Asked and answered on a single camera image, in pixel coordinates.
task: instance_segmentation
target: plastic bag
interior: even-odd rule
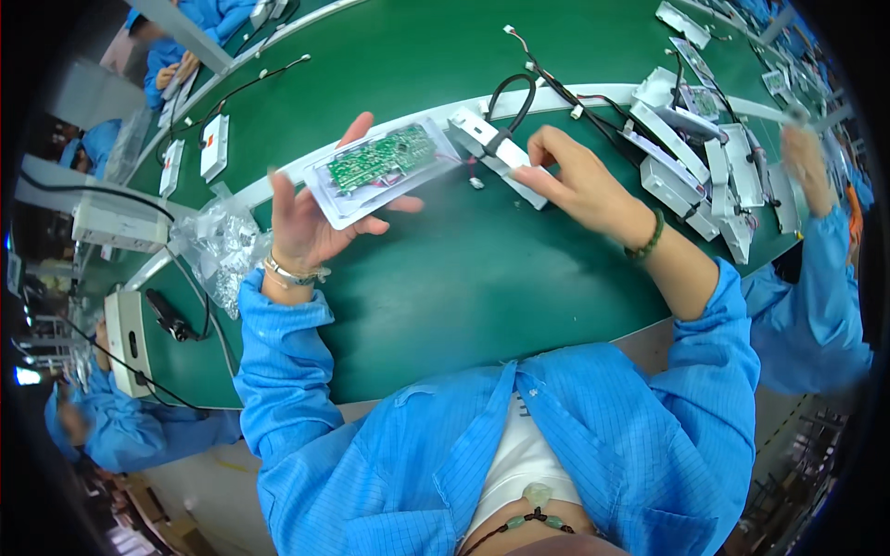
[[[262,265],[272,246],[272,234],[260,230],[253,215],[224,182],[210,190],[216,199],[195,216],[177,221],[170,229],[170,240],[176,242],[210,299],[235,320],[241,280]]]

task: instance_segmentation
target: green workbench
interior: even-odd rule
[[[322,4],[304,0],[295,18]],[[491,93],[526,61],[519,42],[501,30],[505,24],[515,26],[538,61],[565,84],[640,83],[658,65],[673,70],[676,62],[664,49],[676,33],[655,18],[658,4],[368,0],[269,47],[181,116],[198,120],[262,69],[311,54],[310,62],[263,80],[224,105],[223,113],[231,115],[229,165],[214,182],[225,181],[236,192],[265,175],[269,165],[285,165],[337,140],[363,110],[382,123]],[[706,13],[678,7],[699,23],[713,21]],[[736,39],[712,40],[702,52],[721,88],[775,106],[760,78],[765,70],[741,32],[713,22],[716,34]],[[234,42],[241,40],[236,35]],[[686,75],[696,83],[688,68]],[[193,90],[206,79],[199,76]],[[608,109],[597,111],[620,122]],[[543,124],[561,127],[596,152],[632,194],[659,204],[642,189],[638,171],[592,125],[570,119],[568,110],[529,115],[516,142],[524,145]],[[779,126],[755,118],[748,124],[770,162],[776,162]],[[213,194],[199,176],[198,129],[177,138],[186,140],[186,149],[179,186],[170,198],[200,208]],[[655,285],[617,245],[582,229],[554,206],[535,211],[487,169],[479,172],[485,189],[473,189],[467,177],[461,168],[418,189],[426,202],[421,214],[382,214],[392,224],[384,236],[357,238],[328,265],[333,273],[321,289],[336,322],[320,334],[336,361],[330,384],[335,402],[381,398],[424,375],[608,342],[669,316]],[[159,164],[148,157],[130,187],[157,194],[159,178]],[[267,228],[271,203],[254,212]],[[756,215],[760,228],[750,264],[739,267],[743,275],[795,241],[779,236],[772,209]],[[668,221],[708,254],[732,259],[722,238],[706,243],[674,218]],[[123,251],[113,262],[96,258],[87,267],[86,295],[103,295],[148,259]],[[143,289],[148,287],[200,329],[200,302],[175,266],[167,265]],[[215,309],[238,359],[240,322]],[[240,407],[215,337],[177,343],[153,322],[147,306],[143,313],[155,380],[193,404]]]

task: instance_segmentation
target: hair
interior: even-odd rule
[[[140,29],[148,25],[150,22],[144,15],[141,13],[136,16],[136,19],[133,20],[133,25],[130,26],[130,35],[135,36],[136,33],[139,33]]]

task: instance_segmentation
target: plastic clamshell packaging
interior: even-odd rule
[[[328,165],[340,159],[344,155],[363,149],[377,141],[394,133],[399,133],[411,127],[423,127],[427,136],[435,145],[433,160],[429,164],[402,172],[398,172],[398,178],[393,185],[376,186],[372,184],[360,185],[358,188],[344,194],[331,176]],[[303,179],[315,200],[319,203],[321,212],[335,230],[343,230],[354,224],[378,208],[386,205],[395,198],[408,193],[412,189],[433,180],[447,171],[461,166],[462,162],[457,151],[439,127],[430,118],[422,118],[407,125],[399,125],[374,133],[344,145],[340,149],[322,157],[307,165],[303,170]],[[386,183],[385,176],[381,183]]]

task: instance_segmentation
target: white shirt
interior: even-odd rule
[[[495,512],[522,498],[522,491],[531,483],[544,483],[552,488],[550,497],[553,500],[581,505],[569,474],[532,420],[519,392],[514,392],[506,413],[504,433],[485,477],[467,536]]]

